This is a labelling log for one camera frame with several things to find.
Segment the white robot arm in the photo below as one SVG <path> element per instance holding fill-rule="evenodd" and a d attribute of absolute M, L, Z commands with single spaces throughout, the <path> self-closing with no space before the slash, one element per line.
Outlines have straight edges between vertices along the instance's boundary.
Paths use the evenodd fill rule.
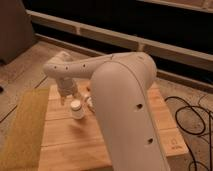
<path fill-rule="evenodd" d="M 114 171 L 170 171 L 147 91 L 157 68 L 144 52 L 114 53 L 78 61 L 55 56 L 44 64 L 62 97 L 75 78 L 88 78 L 92 104 Z"/>

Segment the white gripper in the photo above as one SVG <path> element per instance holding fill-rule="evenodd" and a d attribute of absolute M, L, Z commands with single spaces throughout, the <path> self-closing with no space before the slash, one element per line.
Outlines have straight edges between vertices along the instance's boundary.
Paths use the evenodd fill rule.
<path fill-rule="evenodd" d="M 57 90 L 60 94 L 60 104 L 63 106 L 65 103 L 65 97 L 72 95 L 76 96 L 78 88 L 76 82 L 69 77 L 56 79 Z"/>

